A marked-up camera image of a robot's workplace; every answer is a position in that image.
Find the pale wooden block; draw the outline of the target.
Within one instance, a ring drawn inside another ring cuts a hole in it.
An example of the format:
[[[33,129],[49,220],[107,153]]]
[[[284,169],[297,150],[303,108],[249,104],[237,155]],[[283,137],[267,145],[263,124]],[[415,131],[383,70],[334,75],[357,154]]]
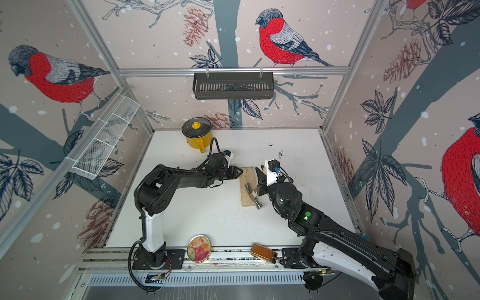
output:
[[[243,208],[256,206],[255,202],[251,199],[250,193],[257,185],[254,167],[242,168],[242,175],[239,177],[239,182],[241,187],[241,206]]]

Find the wooden handle claw hammer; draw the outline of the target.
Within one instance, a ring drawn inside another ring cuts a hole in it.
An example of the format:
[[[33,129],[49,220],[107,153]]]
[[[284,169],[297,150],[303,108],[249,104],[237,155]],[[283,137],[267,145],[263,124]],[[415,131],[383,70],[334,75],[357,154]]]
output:
[[[261,167],[259,167],[259,168],[262,169],[262,170],[264,171],[264,173],[266,174],[266,168],[265,168],[264,165],[261,165]],[[260,201],[259,201],[259,197],[260,197],[260,196],[257,195],[257,193],[256,193],[256,188],[257,188],[257,185],[256,185],[255,189],[250,192],[250,193],[251,193],[251,199],[255,202],[255,204],[256,204],[255,207],[256,207],[258,210],[260,210],[260,209],[263,207],[263,205],[262,205],[262,204],[260,203]]]

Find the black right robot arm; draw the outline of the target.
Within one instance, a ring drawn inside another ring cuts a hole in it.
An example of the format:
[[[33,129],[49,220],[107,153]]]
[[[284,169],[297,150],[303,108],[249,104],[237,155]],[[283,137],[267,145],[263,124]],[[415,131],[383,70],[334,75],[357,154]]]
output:
[[[384,300],[412,300],[415,264],[410,252],[377,246],[342,227],[303,201],[302,193],[280,167],[256,168],[257,193],[268,195],[275,212],[302,243],[282,249],[284,268],[326,268],[356,278]]]

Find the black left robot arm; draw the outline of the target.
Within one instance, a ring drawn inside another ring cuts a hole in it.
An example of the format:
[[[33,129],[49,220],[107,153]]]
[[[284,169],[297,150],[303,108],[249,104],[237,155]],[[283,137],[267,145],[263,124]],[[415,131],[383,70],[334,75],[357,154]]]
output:
[[[181,169],[157,165],[134,191],[134,204],[140,213],[142,237],[132,245],[129,265],[134,270],[178,270],[183,265],[184,250],[168,251],[164,237],[164,217],[175,192],[182,188],[215,188],[236,180],[243,170],[229,163],[229,151],[207,156],[198,167]]]

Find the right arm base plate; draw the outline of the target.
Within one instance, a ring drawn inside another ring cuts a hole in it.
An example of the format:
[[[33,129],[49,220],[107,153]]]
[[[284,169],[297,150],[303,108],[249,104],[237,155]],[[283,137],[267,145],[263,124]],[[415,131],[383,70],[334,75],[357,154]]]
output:
[[[304,269],[319,269],[330,271],[331,268],[321,266],[314,262],[313,258],[302,254],[299,247],[284,247],[281,250],[281,256],[277,259],[279,263],[285,268],[304,270]]]

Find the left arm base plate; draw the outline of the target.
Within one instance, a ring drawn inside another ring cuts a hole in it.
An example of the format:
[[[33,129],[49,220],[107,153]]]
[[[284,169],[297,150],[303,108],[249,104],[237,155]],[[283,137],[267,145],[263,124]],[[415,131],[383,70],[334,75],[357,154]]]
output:
[[[136,250],[132,259],[133,270],[180,270],[185,260],[185,249],[159,249],[148,252]]]

